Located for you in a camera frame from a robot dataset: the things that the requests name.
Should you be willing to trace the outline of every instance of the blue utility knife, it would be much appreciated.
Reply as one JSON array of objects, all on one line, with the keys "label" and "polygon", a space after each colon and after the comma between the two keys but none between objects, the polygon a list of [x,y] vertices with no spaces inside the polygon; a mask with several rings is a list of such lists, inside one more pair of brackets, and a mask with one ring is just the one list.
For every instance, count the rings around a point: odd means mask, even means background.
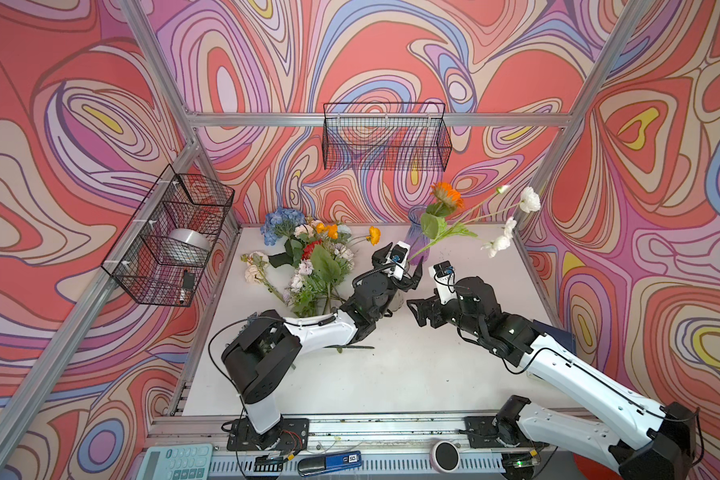
[{"label": "blue utility knife", "polygon": [[298,461],[298,474],[303,477],[337,472],[362,465],[360,452],[344,452],[307,457]]}]

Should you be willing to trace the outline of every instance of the white flower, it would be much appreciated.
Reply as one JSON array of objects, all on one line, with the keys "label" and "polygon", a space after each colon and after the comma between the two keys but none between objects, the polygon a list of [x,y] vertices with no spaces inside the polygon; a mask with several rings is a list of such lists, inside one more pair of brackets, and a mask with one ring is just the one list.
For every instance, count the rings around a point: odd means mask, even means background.
[{"label": "white flower", "polygon": [[492,242],[488,242],[487,244],[483,245],[480,249],[481,250],[488,250],[488,257],[493,258],[496,256],[496,253],[500,252],[501,250],[506,250],[509,248],[509,245],[511,245],[512,242],[509,239],[509,237],[505,235],[500,235],[496,240]]},{"label": "white flower", "polygon": [[315,229],[313,229],[312,226],[309,224],[299,225],[297,228],[294,229],[293,235],[299,236],[301,234],[307,234],[307,236],[314,236]]},{"label": "white flower", "polygon": [[259,273],[259,267],[255,265],[250,265],[246,269],[246,282],[248,283],[261,283],[262,278]]},{"label": "white flower", "polygon": [[520,193],[520,210],[526,214],[541,210],[541,200],[533,187],[525,187]]},{"label": "white flower", "polygon": [[295,274],[293,278],[291,278],[291,290],[298,292],[302,289],[302,286],[304,286],[304,277],[299,274]]},{"label": "white flower", "polygon": [[344,245],[337,246],[336,249],[333,251],[333,254],[339,258],[343,258],[344,260],[352,260],[353,258],[355,258],[355,252],[353,252]]},{"label": "white flower", "polygon": [[259,258],[261,259],[261,261],[264,262],[265,264],[269,263],[269,257],[267,255],[265,255],[263,252],[256,251],[256,252],[253,252],[252,254],[248,255],[248,263],[249,264],[253,264],[253,256],[254,255],[258,255]]},{"label": "white flower", "polygon": [[512,238],[512,230],[518,225],[518,221],[513,216],[507,218],[507,223],[504,224],[504,236]]},{"label": "white flower", "polygon": [[300,264],[298,264],[298,274],[302,276],[307,276],[312,274],[312,261],[311,260],[302,260]]}]

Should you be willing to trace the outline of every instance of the robotic arm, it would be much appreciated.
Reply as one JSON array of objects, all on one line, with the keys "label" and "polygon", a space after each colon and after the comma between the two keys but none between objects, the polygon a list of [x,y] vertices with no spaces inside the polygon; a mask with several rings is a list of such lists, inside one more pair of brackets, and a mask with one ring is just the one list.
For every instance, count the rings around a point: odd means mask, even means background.
[{"label": "robotic arm", "polygon": [[299,319],[268,310],[224,349],[221,360],[248,412],[255,432],[250,432],[250,440],[258,448],[273,448],[282,436],[282,415],[273,394],[294,360],[327,346],[365,339],[378,320],[392,316],[388,307],[394,294],[418,286],[422,264],[413,276],[405,273],[410,249],[398,242],[374,252],[373,269],[354,279],[355,292],[336,312]]},{"label": "robotic arm", "polygon": [[408,301],[419,326],[427,321],[433,328],[455,325],[465,341],[520,368],[513,373],[535,374],[603,422],[560,414],[512,396],[493,420],[500,443],[517,446],[531,440],[563,446],[626,480],[682,480],[688,475],[696,450],[697,413],[677,402],[664,407],[627,389],[576,358],[531,321],[502,312],[493,288],[480,277],[453,282],[449,262],[429,272],[438,284],[435,295]]}]

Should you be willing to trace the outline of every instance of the psychedelic patterned wall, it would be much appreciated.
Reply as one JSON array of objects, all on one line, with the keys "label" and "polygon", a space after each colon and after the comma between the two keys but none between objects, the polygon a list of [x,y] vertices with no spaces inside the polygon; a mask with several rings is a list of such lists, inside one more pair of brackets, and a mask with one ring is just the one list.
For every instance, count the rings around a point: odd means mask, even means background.
[{"label": "psychedelic patterned wall", "polygon": [[720,479],[720,1],[657,2],[523,238],[579,353],[700,406]]},{"label": "psychedelic patterned wall", "polygon": [[[183,146],[118,8],[51,4],[0,1],[0,409]],[[123,475],[176,387],[222,248],[189,309],[113,295],[5,478]]]},{"label": "psychedelic patterned wall", "polygon": [[[447,111],[565,112],[621,1],[163,0],[150,22],[190,110],[311,112],[327,101],[441,100]],[[556,129],[451,130],[443,173],[325,172],[321,128],[206,128],[244,223],[279,205],[346,222],[407,221],[433,181],[470,202],[530,180]]]}]

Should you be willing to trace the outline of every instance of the yellow flower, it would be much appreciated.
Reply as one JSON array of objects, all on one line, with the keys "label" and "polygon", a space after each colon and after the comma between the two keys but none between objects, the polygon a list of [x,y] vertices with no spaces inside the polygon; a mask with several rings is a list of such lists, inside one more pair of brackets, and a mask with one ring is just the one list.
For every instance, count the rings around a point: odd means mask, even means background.
[{"label": "yellow flower", "polygon": [[365,238],[369,242],[371,242],[371,245],[377,244],[378,241],[382,239],[382,231],[375,226],[372,226],[370,229],[368,229],[368,232],[370,233],[370,235],[366,236]]},{"label": "yellow flower", "polygon": [[456,209],[464,206],[464,199],[461,198],[461,194],[451,184],[445,182],[433,184],[432,195],[451,208]]}]

